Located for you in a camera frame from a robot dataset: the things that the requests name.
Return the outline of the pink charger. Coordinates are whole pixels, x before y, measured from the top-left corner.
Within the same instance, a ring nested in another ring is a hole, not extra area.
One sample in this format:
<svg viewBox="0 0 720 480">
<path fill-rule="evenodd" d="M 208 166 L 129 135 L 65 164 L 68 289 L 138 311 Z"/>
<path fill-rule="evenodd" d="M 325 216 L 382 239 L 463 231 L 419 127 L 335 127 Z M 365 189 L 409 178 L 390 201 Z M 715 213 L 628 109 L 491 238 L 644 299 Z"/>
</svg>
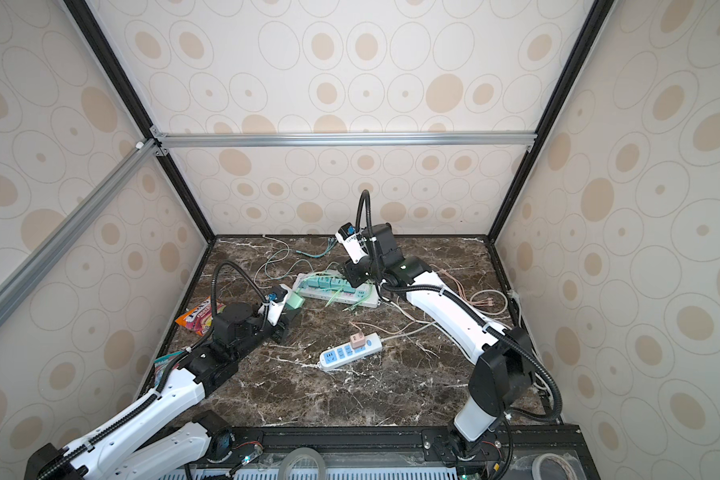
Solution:
<svg viewBox="0 0 720 480">
<path fill-rule="evenodd" d="M 352 334 L 350 336 L 350 347 L 353 350 L 358 350 L 364 347 L 366 344 L 366 337 L 362 332 Z"/>
</svg>

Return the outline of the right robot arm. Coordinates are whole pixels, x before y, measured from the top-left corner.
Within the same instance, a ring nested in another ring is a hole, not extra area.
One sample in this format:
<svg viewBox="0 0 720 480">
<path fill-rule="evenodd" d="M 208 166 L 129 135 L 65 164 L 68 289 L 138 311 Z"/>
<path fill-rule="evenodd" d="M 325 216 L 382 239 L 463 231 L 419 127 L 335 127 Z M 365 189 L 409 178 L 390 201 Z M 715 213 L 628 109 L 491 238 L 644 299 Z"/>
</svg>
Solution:
<svg viewBox="0 0 720 480">
<path fill-rule="evenodd" d="M 562 394 L 549 370 L 532 352 L 528 333 L 482 313 L 451 289 L 424 260 L 403 255 L 390 224 L 372 223 L 370 192 L 361 192 L 355 221 L 343 225 L 336 240 L 349 259 L 342 272 L 351 286 L 372 283 L 384 300 L 397 296 L 427 314 L 474 365 L 468 399 L 453 426 L 465 441 L 476 442 L 508 416 L 553 423 L 562 413 Z M 515 407 L 539 378 L 551 394 L 551 411 L 535 414 Z"/>
</svg>

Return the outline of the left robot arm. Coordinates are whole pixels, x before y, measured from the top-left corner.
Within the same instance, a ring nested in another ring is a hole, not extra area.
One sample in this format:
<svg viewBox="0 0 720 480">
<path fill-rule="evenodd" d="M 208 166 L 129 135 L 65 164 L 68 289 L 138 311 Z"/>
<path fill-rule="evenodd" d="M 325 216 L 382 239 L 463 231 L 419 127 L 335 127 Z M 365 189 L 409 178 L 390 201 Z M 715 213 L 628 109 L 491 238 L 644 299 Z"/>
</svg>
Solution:
<svg viewBox="0 0 720 480">
<path fill-rule="evenodd" d="M 163 427 L 199 404 L 239 370 L 243 359 L 267 341 L 281 343 L 300 312 L 293 290 L 276 285 L 264 292 L 237 263 L 225 260 L 251 286 L 259 301 L 220 308 L 210 296 L 211 324 L 200 340 L 174 355 L 156 385 L 118 415 L 62 447 L 46 444 L 27 462 L 27 479 L 147 479 L 205 456 L 226 460 L 235 447 L 230 427 L 206 412 L 178 431 L 152 442 Z"/>
</svg>

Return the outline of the light green charger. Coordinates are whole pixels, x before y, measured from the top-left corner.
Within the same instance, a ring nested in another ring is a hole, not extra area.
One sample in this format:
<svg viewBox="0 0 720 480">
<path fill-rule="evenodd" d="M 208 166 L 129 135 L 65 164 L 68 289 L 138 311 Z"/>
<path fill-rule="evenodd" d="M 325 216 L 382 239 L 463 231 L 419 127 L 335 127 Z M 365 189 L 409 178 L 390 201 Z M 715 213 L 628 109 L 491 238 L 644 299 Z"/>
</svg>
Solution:
<svg viewBox="0 0 720 480">
<path fill-rule="evenodd" d="M 285 296 L 284 309 L 286 311 L 299 310 L 304 303 L 304 298 L 295 291 L 289 291 Z"/>
</svg>

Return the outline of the white multicolour power strip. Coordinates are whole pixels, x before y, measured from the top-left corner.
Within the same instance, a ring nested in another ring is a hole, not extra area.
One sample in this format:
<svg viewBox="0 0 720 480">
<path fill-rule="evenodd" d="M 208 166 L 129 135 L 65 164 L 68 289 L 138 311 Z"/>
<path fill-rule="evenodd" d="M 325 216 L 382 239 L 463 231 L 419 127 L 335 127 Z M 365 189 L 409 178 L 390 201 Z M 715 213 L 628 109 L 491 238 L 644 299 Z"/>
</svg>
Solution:
<svg viewBox="0 0 720 480">
<path fill-rule="evenodd" d="M 371 283 L 353 287 L 335 270 L 299 274 L 293 289 L 303 298 L 325 301 L 326 305 L 340 303 L 352 309 L 376 308 L 380 304 L 379 296 Z"/>
</svg>

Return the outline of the white blue power strip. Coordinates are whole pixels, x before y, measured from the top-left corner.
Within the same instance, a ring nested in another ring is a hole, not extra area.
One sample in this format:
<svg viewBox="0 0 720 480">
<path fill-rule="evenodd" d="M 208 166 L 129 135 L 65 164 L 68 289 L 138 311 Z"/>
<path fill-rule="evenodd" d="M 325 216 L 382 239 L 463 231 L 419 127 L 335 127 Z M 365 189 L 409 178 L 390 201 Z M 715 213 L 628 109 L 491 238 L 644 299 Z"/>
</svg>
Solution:
<svg viewBox="0 0 720 480">
<path fill-rule="evenodd" d="M 325 350 L 319 357 L 319 366 L 323 371 L 335 370 L 378 353 L 381 350 L 381 339 L 376 333 L 373 333 L 366 336 L 364 343 L 357 348 L 354 348 L 350 342 L 347 342 Z"/>
</svg>

